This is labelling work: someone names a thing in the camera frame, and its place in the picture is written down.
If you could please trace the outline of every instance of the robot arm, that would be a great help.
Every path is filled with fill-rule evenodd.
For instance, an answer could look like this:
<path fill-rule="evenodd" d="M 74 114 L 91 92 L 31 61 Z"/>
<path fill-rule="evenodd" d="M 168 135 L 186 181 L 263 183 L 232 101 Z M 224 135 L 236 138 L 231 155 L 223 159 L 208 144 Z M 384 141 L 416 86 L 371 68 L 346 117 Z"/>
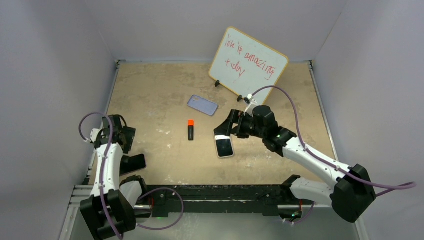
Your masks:
<path fill-rule="evenodd" d="M 248 99 L 249 106 L 246 110 L 243 112 L 232 109 L 227 119 L 215 129 L 215 134 L 225 136 L 233 134 L 239 139 L 250 136 L 261 138 L 268 150 L 295 161 L 323 181 L 323 183 L 314 182 L 293 175 L 283 183 L 283 187 L 288 189 L 287 192 L 297 199 L 330 206 L 344 220 L 354 223 L 376 199 L 376 193 L 373 187 L 351 179 L 338 169 L 370 181 L 367 170 L 359 164 L 351 167 L 337 162 L 306 144 L 312 153 L 336 164 L 337 169 L 318 161 L 304 149 L 294 132 L 278 125 L 269 106 L 258 105 L 251 95 Z"/>
<path fill-rule="evenodd" d="M 115 236 L 101 203 L 101 182 L 103 182 L 108 213 L 112 217 L 116 229 L 122 234 L 136 228 L 134 206 L 142 193 L 147 191 L 146 183 L 140 176 L 134 175 L 120 182 L 120 169 L 124 164 L 122 159 L 124 154 L 128 154 L 131 150 L 136 129 L 127 127 L 126 123 L 125 126 L 122 126 L 120 115 L 111 115 L 109 118 L 113 124 L 113 133 L 107 156 L 103 156 L 103 154 L 109 142 L 111 129 L 109 122 L 104 117 L 103 129 L 91 131 L 90 141 L 96 150 L 97 171 L 90 198 L 80 203 L 81 214 L 95 240 Z M 99 174 L 102 166 L 104 166 L 103 181 L 101 181 Z M 149 216 L 150 214 L 147 214 L 146 216 L 139 216 L 139 218 L 148 218 Z"/>

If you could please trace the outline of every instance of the gray wall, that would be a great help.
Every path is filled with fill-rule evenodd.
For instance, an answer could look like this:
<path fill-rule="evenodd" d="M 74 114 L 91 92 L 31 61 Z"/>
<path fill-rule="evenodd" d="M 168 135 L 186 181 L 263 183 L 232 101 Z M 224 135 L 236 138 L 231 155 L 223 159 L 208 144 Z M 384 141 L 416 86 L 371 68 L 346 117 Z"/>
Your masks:
<path fill-rule="evenodd" d="M 287 55 L 314 59 L 347 0 L 90 0 L 116 59 L 211 61 L 234 26 Z"/>
<path fill-rule="evenodd" d="M 423 10 L 422 0 L 350 0 L 314 65 L 339 159 L 376 183 L 418 183 L 366 211 L 372 240 L 424 236 Z"/>
<path fill-rule="evenodd" d="M 115 72 L 85 1 L 0 1 L 0 235 L 57 239 Z M 100 124 L 90 119 L 85 131 Z"/>

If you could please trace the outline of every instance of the phone screen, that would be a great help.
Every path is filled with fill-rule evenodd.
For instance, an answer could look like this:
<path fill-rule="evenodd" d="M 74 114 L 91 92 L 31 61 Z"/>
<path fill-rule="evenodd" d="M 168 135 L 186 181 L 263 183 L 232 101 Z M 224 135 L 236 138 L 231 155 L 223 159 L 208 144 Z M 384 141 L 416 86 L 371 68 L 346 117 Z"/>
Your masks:
<path fill-rule="evenodd" d="M 225 135 L 215 136 L 216 151 L 218 157 L 225 158 L 234 155 L 233 144 L 231 143 L 231 137 Z"/>

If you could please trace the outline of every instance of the whiteboard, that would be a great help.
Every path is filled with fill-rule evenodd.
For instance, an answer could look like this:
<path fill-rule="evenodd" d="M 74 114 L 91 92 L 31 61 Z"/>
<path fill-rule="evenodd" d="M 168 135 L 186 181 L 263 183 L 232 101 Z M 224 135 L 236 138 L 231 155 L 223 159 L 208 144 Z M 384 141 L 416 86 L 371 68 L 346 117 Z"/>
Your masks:
<path fill-rule="evenodd" d="M 275 85 L 288 63 L 285 55 L 230 26 L 213 59 L 209 76 L 245 98 L 262 87 Z M 264 89 L 254 99 L 262 105 L 270 93 L 271 88 Z"/>

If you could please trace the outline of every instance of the phone case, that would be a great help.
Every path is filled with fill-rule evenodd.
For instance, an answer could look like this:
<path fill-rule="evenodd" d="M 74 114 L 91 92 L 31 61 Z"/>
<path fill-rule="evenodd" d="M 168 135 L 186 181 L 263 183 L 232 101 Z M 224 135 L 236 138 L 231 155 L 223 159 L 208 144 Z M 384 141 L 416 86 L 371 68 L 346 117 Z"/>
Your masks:
<path fill-rule="evenodd" d="M 218 108 L 218 104 L 215 102 L 204 99 L 198 95 L 191 96 L 190 100 L 187 102 L 187 105 L 209 116 L 213 116 Z"/>

